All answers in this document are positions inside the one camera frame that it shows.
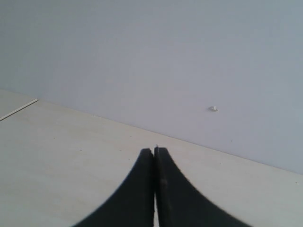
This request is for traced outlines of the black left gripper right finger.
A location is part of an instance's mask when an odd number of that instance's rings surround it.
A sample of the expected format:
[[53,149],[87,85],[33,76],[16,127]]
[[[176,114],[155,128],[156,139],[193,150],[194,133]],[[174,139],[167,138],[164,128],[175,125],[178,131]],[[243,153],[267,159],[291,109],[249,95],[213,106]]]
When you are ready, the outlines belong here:
[[159,226],[248,226],[201,194],[182,174],[166,148],[154,149],[154,163]]

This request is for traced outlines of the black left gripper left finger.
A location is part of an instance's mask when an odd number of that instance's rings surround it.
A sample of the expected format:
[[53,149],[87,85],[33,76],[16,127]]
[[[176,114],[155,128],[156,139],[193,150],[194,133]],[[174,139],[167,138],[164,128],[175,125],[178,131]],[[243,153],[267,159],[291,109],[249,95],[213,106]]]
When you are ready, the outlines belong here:
[[152,227],[154,220],[154,159],[142,149],[122,184],[77,227]]

